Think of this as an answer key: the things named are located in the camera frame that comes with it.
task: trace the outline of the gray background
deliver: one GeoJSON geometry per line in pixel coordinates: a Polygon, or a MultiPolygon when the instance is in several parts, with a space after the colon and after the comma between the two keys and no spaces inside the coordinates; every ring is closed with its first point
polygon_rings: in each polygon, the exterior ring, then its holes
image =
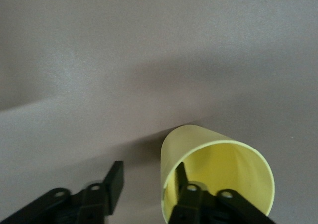
{"type": "Polygon", "coordinates": [[[112,224],[163,224],[160,147],[258,149],[279,224],[318,220],[318,0],[0,0],[0,219],[125,161],[112,224]]]}

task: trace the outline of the black bracket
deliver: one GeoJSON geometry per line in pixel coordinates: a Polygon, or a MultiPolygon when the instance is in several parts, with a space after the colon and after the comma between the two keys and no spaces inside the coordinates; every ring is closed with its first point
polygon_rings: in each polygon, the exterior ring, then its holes
{"type": "Polygon", "coordinates": [[[189,182],[184,163],[176,169],[178,203],[169,224],[275,224],[269,217],[232,189],[213,196],[199,182],[189,182]]]}
{"type": "Polygon", "coordinates": [[[124,185],[124,164],[114,162],[101,183],[71,195],[55,188],[20,209],[0,224],[104,224],[114,213],[124,185]]]}

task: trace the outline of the yellow cylinder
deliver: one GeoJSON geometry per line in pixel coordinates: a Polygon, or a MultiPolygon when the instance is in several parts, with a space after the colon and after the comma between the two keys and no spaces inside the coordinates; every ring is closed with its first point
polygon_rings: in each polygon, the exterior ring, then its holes
{"type": "Polygon", "coordinates": [[[275,185],[265,158],[247,144],[206,128],[185,125],[173,130],[161,148],[161,205],[166,222],[177,204],[175,170],[181,162],[189,181],[204,183],[213,195],[233,189],[269,214],[275,185]]]}

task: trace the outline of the plastic cup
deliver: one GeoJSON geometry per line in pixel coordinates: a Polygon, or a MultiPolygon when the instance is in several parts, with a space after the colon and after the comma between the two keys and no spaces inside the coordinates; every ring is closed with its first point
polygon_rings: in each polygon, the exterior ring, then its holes
{"type": "Polygon", "coordinates": [[[233,189],[268,215],[275,185],[265,158],[251,146],[195,125],[173,130],[161,149],[161,205],[168,222],[177,204],[175,170],[184,162],[189,181],[204,183],[216,195],[233,189]]]}

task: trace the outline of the black mechanical part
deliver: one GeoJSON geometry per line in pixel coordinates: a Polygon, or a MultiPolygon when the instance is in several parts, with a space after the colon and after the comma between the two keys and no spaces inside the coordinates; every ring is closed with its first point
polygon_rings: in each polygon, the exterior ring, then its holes
{"type": "Polygon", "coordinates": [[[241,194],[220,190],[216,196],[189,182],[184,163],[176,169],[178,202],[169,224],[275,224],[241,194]]]}
{"type": "Polygon", "coordinates": [[[65,188],[45,193],[0,224],[105,224],[124,185],[124,164],[116,161],[104,181],[71,195],[65,188]]]}

